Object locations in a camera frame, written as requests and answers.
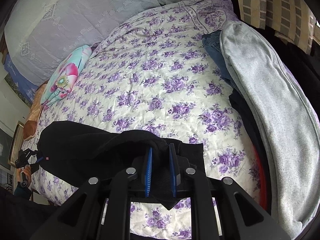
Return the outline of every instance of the black clothing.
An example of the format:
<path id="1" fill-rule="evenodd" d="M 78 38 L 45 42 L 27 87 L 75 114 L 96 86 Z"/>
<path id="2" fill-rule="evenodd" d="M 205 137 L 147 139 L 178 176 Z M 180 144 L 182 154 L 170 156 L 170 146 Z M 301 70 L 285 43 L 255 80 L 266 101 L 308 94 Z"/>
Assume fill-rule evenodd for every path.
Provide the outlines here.
<path id="1" fill-rule="evenodd" d="M 29 239 L 57 208 L 14 196 L 0 187 L 1 239 Z"/>
<path id="2" fill-rule="evenodd" d="M 18 182 L 16 190 L 14 191 L 13 194 L 17 197 L 22 197 L 24 199 L 30 199 L 32 192 L 27 187 L 21 187 L 20 182 Z"/>
<path id="3" fill-rule="evenodd" d="M 59 140 L 52 138 L 61 134 Z M 138 156 L 153 149 L 150 195 L 168 210 L 179 199 L 173 198 L 169 168 L 169 144 L 176 154 L 188 158 L 190 164 L 205 173 L 202 144 L 185 144 L 159 138 L 149 131 L 130 130 L 110 133 L 88 125 L 61 121 L 46 127 L 39 138 L 38 150 L 44 159 L 40 166 L 54 176 L 80 187 L 91 177 L 108 179 L 132 165 Z"/>

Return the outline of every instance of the sleeve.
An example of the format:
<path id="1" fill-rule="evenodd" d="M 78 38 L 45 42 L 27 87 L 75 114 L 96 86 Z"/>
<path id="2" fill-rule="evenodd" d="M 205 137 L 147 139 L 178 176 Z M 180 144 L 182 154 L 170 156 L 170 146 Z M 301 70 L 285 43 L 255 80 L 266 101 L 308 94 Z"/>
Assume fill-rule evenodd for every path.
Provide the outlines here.
<path id="1" fill-rule="evenodd" d="M 18 182 L 17 188 L 14 191 L 15 196 L 29 200 L 31 197 L 31 194 L 32 192 L 30 189 L 28 189 L 27 187 L 21 187 L 20 182 Z"/>

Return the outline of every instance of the red object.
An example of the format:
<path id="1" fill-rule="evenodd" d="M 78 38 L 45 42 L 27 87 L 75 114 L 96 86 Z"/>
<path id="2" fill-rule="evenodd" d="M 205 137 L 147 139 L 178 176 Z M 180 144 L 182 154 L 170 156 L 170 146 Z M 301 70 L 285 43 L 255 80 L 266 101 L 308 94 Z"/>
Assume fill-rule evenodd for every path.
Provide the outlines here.
<path id="1" fill-rule="evenodd" d="M 260 206 L 262 206 L 262 208 L 264 210 L 267 210 L 267 203 L 268 202 L 267 202 L 266 177 L 264 175 L 264 170 L 261 165 L 257 150 L 254 146 L 253 146 L 253 148 L 254 148 L 254 153 L 256 155 L 256 159 L 257 159 L 257 163 L 258 163 L 258 167 L 259 167 L 259 175 L 260 175 Z"/>

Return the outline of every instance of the person's hand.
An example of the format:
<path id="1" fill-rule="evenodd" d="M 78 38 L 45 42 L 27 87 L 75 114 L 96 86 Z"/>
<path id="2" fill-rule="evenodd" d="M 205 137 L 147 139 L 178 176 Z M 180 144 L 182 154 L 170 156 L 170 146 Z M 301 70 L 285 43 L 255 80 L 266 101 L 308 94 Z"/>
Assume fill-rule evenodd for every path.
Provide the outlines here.
<path id="1" fill-rule="evenodd" d="M 27 187 L 29 187 L 31 184 L 31 166 L 26 165 L 24 167 L 23 173 L 26 175 L 26 179 L 28 181 Z M 17 169 L 17 181 L 18 182 L 22 182 L 22 178 L 21 178 L 20 174 L 21 174 L 21 168 Z"/>

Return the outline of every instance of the brown pillow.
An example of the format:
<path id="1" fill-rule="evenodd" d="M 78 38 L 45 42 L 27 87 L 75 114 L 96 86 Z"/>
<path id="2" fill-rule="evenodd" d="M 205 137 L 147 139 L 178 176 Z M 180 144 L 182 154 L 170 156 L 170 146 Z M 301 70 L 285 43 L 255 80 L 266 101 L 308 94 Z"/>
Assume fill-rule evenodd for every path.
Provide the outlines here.
<path id="1" fill-rule="evenodd" d="M 42 84 L 35 93 L 35 98 L 31 106 L 31 110 L 27 121 L 23 128 L 23 140 L 28 141 L 36 134 L 38 122 L 42 113 L 43 106 L 40 104 L 42 94 L 44 93 L 47 84 Z"/>

